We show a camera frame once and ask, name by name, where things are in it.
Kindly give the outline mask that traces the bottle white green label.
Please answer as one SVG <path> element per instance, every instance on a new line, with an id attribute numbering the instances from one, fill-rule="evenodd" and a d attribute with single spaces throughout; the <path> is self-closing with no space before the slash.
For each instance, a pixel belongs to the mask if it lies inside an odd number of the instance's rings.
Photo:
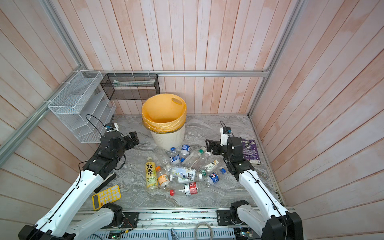
<path id="1" fill-rule="evenodd" d="M 186 168 L 183 166 L 171 165 L 171 164 L 166 165 L 166 171 L 170 176 L 170 178 L 176 179 L 176 180 L 180 178 L 182 180 L 193 181 L 197 174 L 196 170 L 194 169 Z"/>

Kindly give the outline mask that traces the bottle with white label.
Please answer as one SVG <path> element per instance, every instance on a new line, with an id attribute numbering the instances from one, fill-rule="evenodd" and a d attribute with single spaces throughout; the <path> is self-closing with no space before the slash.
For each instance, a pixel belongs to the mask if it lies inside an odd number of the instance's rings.
<path id="1" fill-rule="evenodd" d="M 201 173 L 203 176 L 207 176 L 208 174 L 212 173 L 219 165 L 219 160 L 213 160 L 212 162 L 209 162 L 199 168 L 199 173 Z"/>

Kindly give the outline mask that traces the yellow tea bottle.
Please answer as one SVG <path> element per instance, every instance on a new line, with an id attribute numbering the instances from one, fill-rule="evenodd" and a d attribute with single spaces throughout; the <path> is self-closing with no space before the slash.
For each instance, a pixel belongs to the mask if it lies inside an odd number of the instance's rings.
<path id="1" fill-rule="evenodd" d="M 147 158 L 147 162 L 145 164 L 145 174 L 147 190 L 150 192 L 158 189 L 156 163 L 152 157 Z"/>

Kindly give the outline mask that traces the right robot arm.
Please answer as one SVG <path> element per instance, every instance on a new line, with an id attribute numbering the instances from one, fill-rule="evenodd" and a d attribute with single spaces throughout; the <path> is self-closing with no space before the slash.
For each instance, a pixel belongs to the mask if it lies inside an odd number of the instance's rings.
<path id="1" fill-rule="evenodd" d="M 229 172 L 248 191 L 257 207 L 246 201 L 231 204 L 232 221 L 247 224 L 262 240 L 303 240 L 302 219 L 289 212 L 271 194 L 252 164 L 244 158 L 242 139 L 222 134 L 220 146 L 214 147 L 223 156 Z"/>

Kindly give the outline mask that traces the bottle with red label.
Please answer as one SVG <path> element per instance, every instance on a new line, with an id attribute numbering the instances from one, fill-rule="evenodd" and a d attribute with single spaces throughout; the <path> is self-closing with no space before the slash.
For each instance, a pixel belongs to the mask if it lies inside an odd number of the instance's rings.
<path id="1" fill-rule="evenodd" d="M 179 195 L 184 194 L 186 196 L 197 195 L 199 192 L 196 182 L 186 183 L 186 184 L 175 184 L 170 189 L 170 195 Z"/>

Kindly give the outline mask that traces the bottle with orange cap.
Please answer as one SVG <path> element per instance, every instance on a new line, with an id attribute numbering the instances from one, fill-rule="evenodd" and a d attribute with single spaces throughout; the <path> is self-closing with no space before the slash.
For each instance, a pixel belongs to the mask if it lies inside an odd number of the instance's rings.
<path id="1" fill-rule="evenodd" d="M 169 180 L 167 173 L 160 166 L 156 167 L 156 172 L 159 186 L 164 190 L 169 189 L 171 181 Z"/>

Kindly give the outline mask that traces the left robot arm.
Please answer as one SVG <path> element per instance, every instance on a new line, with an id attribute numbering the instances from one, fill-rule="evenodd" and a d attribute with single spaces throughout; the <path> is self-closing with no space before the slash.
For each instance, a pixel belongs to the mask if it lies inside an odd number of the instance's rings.
<path id="1" fill-rule="evenodd" d="M 33 226 L 24 226 L 19 234 L 20 240 L 84 240 L 96 231 L 111 227 L 115 229 L 134 226 L 126 217 L 121 206 L 106 203 L 93 215 L 71 226 L 74 216 L 86 199 L 96 190 L 101 190 L 113 178 L 114 170 L 125 152 L 140 143 L 136 132 L 125 136 L 119 131 L 107 131 L 93 156 L 84 162 L 79 176 L 58 200 L 58 202 Z"/>

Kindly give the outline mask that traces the bottle with blue cap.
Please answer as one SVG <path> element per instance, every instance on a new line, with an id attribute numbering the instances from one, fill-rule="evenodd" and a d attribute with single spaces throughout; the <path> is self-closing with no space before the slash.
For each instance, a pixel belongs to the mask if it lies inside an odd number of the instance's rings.
<path id="1" fill-rule="evenodd" d="M 216 184 L 219 183 L 219 180 L 220 180 L 220 176 L 221 175 L 224 175 L 226 173 L 226 169 L 224 168 L 221 168 L 219 170 L 219 175 L 215 172 L 212 172 L 212 173 L 209 173 L 207 174 L 204 178 L 203 178 L 203 182 L 205 184 L 208 184 L 209 186 L 214 186 Z"/>

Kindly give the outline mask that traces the clear bottle white cap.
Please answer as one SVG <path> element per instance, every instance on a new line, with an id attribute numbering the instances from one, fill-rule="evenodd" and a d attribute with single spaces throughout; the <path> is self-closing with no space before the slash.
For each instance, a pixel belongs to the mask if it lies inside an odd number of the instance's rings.
<path id="1" fill-rule="evenodd" d="M 205 166 L 210 156 L 211 156 L 211 153 L 209 152 L 203 153 L 202 156 L 194 163 L 192 168 L 195 169 L 197 172 L 199 172 Z"/>

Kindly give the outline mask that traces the clear bottle green label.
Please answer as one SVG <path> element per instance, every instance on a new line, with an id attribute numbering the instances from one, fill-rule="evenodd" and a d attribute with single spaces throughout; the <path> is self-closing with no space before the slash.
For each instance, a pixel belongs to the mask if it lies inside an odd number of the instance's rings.
<path id="1" fill-rule="evenodd" d="M 206 147 L 200 147 L 199 150 L 193 151 L 182 161 L 182 166 L 191 168 L 206 151 Z"/>

